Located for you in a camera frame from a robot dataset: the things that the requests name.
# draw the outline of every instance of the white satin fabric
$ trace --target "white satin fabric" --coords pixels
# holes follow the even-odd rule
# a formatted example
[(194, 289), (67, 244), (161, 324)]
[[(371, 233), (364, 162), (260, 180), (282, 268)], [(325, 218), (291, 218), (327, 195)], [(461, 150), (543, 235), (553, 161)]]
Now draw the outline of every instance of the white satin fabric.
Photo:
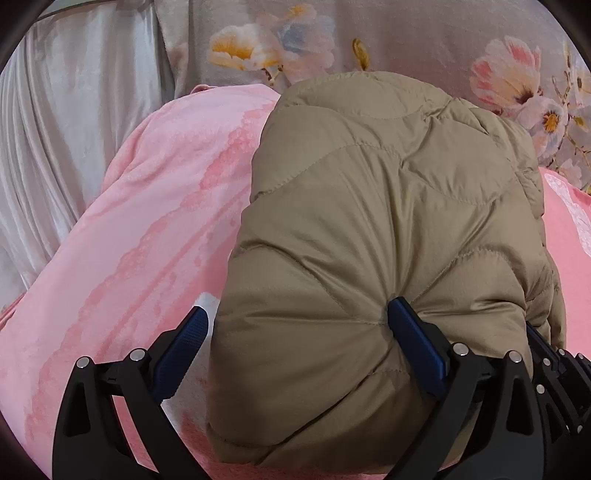
[(34, 24), (0, 74), (0, 310), (29, 288), (163, 98), (150, 0)]

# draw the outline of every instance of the blue gripper pad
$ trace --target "blue gripper pad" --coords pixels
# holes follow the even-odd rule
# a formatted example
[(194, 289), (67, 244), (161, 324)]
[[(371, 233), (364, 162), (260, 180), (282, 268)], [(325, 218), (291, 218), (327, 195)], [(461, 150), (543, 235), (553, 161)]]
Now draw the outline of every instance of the blue gripper pad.
[(151, 393), (157, 403), (161, 403), (176, 393), (207, 337), (208, 328), (207, 312), (201, 307), (196, 307), (191, 310), (176, 330), (162, 334), (170, 334), (174, 336), (174, 339), (160, 358), (156, 359)]
[[(445, 379), (449, 373), (449, 359), (442, 355), (441, 346), (434, 345), (423, 331), (427, 326), (437, 327), (422, 322), (402, 297), (388, 304), (388, 326), (410, 363), (419, 386), (437, 400), (443, 398), (447, 393)], [(438, 339), (447, 342), (439, 329), (437, 333)]]

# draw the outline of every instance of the pink flower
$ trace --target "pink flower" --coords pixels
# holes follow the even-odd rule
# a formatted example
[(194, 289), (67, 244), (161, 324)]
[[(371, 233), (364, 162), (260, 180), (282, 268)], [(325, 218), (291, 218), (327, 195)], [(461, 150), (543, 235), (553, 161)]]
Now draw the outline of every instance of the pink flower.
[(519, 38), (492, 40), (486, 54), (472, 64), (470, 86), (489, 105), (503, 109), (519, 107), (540, 88), (540, 48), (532, 52)]
[(581, 171), (581, 167), (573, 164), (572, 158), (569, 158), (558, 167), (558, 173), (567, 179), (573, 187), (578, 189), (583, 188), (583, 182), (581, 181), (583, 172)]
[(558, 151), (569, 123), (568, 112), (561, 105), (539, 95), (514, 111), (513, 118), (530, 133), (535, 153), (541, 158), (549, 158)]

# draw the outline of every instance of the metal screw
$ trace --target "metal screw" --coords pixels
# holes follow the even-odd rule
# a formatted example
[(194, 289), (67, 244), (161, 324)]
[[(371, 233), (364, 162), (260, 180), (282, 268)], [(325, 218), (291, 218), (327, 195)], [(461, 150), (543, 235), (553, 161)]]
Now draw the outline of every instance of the metal screw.
[(145, 356), (146, 350), (144, 350), (143, 348), (136, 348), (129, 354), (129, 358), (131, 358), (134, 362), (139, 362)]
[(518, 364), (519, 362), (521, 362), (523, 359), (521, 358), (521, 354), (519, 352), (516, 352), (515, 350), (512, 350), (511, 352), (509, 352), (509, 359), (513, 362)]
[(453, 351), (456, 352), (459, 356), (466, 356), (470, 349), (467, 347), (467, 345), (464, 345), (463, 343), (454, 343)]
[(84, 367), (88, 367), (88, 364), (90, 363), (90, 358), (88, 358), (87, 356), (81, 356), (77, 361), (76, 361), (76, 366), (78, 368), (84, 368)]

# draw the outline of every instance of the puffer jacket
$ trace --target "puffer jacket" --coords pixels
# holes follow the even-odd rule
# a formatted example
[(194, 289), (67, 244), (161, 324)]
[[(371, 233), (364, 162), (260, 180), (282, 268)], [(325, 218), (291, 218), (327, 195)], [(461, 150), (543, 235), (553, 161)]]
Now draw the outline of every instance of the puffer jacket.
[[(376, 472), (433, 408), (385, 318), (404, 296), (451, 342), (564, 346), (543, 190), (517, 124), (393, 73), (283, 95), (213, 332), (208, 435), (225, 462)], [(467, 436), (454, 447), (461, 452)]]

